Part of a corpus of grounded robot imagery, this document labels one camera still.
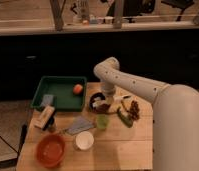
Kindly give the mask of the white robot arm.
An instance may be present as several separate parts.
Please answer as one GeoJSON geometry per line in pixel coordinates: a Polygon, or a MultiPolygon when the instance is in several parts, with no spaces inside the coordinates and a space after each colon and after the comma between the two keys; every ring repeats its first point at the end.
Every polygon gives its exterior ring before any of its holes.
{"type": "Polygon", "coordinates": [[[96,64],[101,91],[112,97],[118,87],[149,102],[153,113],[153,171],[199,171],[199,92],[122,72],[109,57],[96,64]]]}

